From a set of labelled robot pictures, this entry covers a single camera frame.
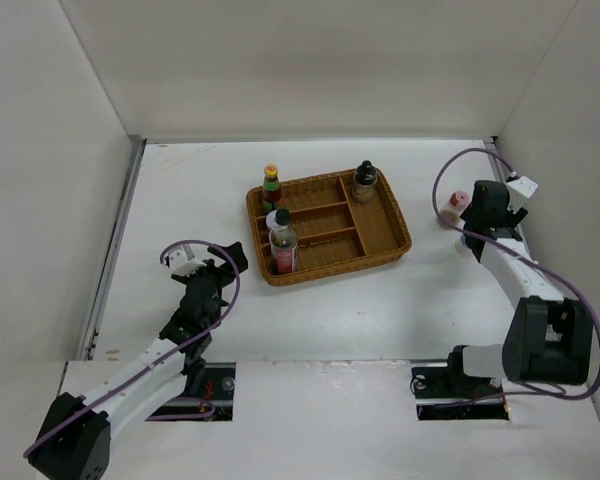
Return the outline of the yellow-capped green-label sauce bottle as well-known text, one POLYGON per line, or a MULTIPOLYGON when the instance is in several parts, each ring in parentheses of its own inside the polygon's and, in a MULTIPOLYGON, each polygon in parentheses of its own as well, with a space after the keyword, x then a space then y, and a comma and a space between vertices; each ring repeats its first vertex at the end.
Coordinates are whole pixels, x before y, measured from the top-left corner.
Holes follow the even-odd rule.
POLYGON ((269 213, 278 208, 282 198, 281 184, 278 178, 278 167, 269 164, 264 167, 262 185, 262 204, 264 211, 269 213))

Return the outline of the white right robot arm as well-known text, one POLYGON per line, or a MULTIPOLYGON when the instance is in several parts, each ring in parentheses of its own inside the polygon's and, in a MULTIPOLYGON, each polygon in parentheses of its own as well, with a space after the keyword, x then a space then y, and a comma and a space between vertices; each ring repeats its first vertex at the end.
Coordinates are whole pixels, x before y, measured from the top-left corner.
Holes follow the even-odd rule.
POLYGON ((526 177, 506 183, 478 180, 461 215, 462 240, 497 280, 514 315, 501 345, 457 346, 458 362, 444 370, 444 384, 463 396, 480 378, 581 385, 590 364, 593 324, 578 300, 567 298, 531 258, 516 227, 537 185, 526 177))

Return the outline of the silver-capped white blue jar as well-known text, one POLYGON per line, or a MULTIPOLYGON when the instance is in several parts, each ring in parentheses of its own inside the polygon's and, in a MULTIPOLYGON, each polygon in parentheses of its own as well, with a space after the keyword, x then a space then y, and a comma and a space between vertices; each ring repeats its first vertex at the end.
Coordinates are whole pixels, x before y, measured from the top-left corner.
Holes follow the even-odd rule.
POLYGON ((467 245, 466 238, 464 236, 461 236, 455 242, 455 249, 462 256, 471 256, 473 254, 471 248, 467 245))

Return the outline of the black-capped pepper grinder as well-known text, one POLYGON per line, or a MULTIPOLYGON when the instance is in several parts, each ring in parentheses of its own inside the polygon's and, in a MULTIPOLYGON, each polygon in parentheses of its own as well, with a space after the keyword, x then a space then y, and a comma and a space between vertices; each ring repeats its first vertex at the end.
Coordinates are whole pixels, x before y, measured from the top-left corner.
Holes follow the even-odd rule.
POLYGON ((364 160, 355 170, 352 184, 353 198, 361 203, 369 202, 375 192, 377 170, 370 160, 364 160))

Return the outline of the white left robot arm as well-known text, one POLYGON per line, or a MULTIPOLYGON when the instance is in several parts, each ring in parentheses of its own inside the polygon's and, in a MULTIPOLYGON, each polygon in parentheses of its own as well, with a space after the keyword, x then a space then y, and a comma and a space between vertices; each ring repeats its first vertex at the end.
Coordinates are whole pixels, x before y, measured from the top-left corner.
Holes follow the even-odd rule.
POLYGON ((159 261, 185 288, 175 312, 151 344, 126 367, 81 395, 64 392, 47 411, 36 440, 23 456, 47 479, 99 479, 114 442, 146 420, 157 420, 166 402, 194 398, 204 387, 204 351, 237 300, 248 268, 241 243, 207 243, 210 258, 196 259, 195 240, 167 246, 159 261))

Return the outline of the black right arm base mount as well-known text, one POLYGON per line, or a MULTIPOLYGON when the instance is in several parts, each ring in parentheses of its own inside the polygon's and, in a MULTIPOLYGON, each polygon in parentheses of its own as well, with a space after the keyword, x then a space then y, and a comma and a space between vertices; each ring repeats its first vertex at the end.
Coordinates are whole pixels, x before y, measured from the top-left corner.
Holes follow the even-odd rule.
POLYGON ((509 420, 504 399, 480 398, 502 393, 499 380, 471 377, 463 371, 463 346, 446 362, 416 362, 411 366, 410 391, 421 421, 509 420))

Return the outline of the dark soy sauce bottle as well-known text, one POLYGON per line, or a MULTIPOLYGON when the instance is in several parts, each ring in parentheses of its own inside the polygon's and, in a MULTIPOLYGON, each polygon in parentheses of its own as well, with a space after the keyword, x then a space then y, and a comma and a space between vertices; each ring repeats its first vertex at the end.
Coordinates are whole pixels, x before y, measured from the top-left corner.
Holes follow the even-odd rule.
POLYGON ((285 275, 296 271, 298 241, 290 211, 276 210, 269 231, 269 243, 277 274, 285 275))

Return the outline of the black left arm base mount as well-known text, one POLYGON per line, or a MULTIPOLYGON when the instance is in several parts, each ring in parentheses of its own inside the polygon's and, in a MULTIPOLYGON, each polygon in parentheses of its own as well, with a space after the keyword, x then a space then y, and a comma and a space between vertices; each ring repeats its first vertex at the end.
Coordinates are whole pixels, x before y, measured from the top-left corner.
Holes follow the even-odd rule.
POLYGON ((157 409, 153 422, 230 422, 233 419, 237 365, 205 363, 189 376, 184 391, 157 409))

